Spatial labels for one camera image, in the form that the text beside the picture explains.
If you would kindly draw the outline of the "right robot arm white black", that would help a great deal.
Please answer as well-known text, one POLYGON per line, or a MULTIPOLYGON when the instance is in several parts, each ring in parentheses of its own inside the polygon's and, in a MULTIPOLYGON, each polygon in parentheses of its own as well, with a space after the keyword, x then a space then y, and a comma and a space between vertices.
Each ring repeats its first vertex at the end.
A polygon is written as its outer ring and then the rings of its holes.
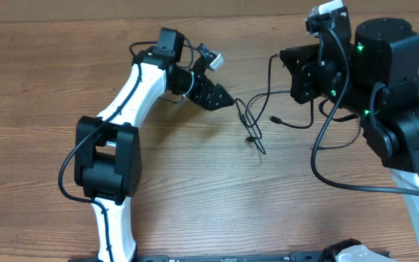
POLYGON ((310 17, 317 44, 283 49, 298 103, 324 97, 359 121, 367 145, 388 168, 393 187, 364 191, 401 194, 419 245, 419 34, 406 20, 310 17))

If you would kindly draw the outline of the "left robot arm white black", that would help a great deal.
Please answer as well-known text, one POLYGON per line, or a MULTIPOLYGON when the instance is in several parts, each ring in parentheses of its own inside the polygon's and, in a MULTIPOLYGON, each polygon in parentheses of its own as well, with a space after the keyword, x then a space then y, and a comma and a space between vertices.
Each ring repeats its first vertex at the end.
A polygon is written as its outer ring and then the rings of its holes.
POLYGON ((110 105, 78 121, 75 146, 58 174, 64 197, 94 209, 100 247, 92 261, 137 260, 131 201, 142 175, 139 129, 152 105, 165 92, 207 111, 234 104, 205 74, 224 64, 220 52, 205 44, 194 47, 171 28, 161 28, 158 39, 143 46, 131 54, 129 78, 110 105))

